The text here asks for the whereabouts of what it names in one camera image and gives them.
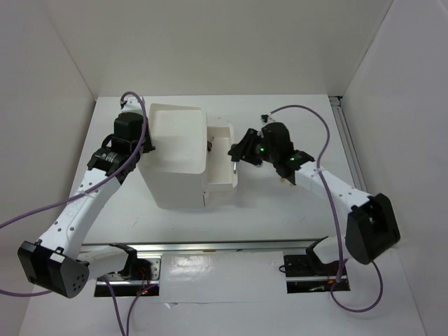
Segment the white drawer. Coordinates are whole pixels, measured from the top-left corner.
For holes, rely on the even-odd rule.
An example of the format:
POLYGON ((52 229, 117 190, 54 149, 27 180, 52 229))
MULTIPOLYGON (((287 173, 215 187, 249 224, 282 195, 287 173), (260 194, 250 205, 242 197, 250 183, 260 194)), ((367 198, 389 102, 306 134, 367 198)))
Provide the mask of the white drawer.
POLYGON ((238 184, 238 175, 232 172, 232 159, 228 155, 235 142, 233 126, 230 123, 207 127, 207 141, 213 139, 213 148, 207 152, 206 185, 209 193, 233 191, 238 184))

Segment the white drawer cabinet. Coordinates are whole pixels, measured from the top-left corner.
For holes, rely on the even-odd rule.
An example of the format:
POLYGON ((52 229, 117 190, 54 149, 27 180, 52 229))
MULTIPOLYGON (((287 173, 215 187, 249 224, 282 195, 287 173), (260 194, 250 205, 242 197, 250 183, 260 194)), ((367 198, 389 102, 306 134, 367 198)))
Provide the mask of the white drawer cabinet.
POLYGON ((155 149, 142 155, 138 168, 155 203, 162 209, 204 207, 206 112, 151 104, 148 121, 155 149))

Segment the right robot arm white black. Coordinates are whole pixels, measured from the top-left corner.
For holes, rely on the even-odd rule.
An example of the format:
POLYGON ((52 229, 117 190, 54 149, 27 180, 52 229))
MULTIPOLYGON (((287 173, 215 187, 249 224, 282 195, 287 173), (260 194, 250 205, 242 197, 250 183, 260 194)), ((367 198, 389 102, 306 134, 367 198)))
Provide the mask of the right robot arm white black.
POLYGON ((307 248, 305 265, 312 274, 322 274, 338 260, 354 259, 368 265, 400 241, 390 199, 382 193, 358 190, 318 166, 310 154, 295 149, 283 123, 271 122, 259 131, 249 129, 228 154, 234 163, 270 163, 281 178, 329 201, 339 227, 334 236, 307 248))

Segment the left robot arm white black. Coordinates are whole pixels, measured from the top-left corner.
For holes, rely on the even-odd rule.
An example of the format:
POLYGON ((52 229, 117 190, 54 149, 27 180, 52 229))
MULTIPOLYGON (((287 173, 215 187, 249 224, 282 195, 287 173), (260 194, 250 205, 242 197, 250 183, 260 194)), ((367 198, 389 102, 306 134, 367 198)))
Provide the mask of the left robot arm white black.
POLYGON ((141 157, 155 147, 142 98, 130 107, 130 93, 120 100, 122 111, 87 164, 75 195, 56 221, 35 241, 24 241, 17 256, 27 280, 66 298, 76 297, 86 283, 109 273, 131 279, 148 262, 125 244, 112 243, 84 253, 81 246, 98 215, 132 173, 141 157))

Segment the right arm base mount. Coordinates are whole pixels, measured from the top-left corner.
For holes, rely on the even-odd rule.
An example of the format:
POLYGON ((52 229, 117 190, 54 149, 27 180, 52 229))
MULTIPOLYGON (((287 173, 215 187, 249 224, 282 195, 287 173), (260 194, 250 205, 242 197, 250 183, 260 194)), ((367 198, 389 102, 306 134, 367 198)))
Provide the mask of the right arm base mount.
POLYGON ((286 276, 288 294, 350 291, 347 270, 343 269, 340 282, 336 282, 339 262, 323 264, 309 248, 300 254, 286 254, 278 267, 286 276))

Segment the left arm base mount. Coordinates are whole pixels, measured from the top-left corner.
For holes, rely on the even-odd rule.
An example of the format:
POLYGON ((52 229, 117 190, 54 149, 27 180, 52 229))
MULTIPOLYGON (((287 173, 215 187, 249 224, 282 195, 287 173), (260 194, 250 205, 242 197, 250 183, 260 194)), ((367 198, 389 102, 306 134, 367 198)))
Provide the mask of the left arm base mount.
POLYGON ((160 275, 162 266, 161 255, 142 255, 144 260, 136 266, 132 275, 123 276, 119 273, 109 273, 104 276, 118 298, 157 297, 160 294, 160 275))

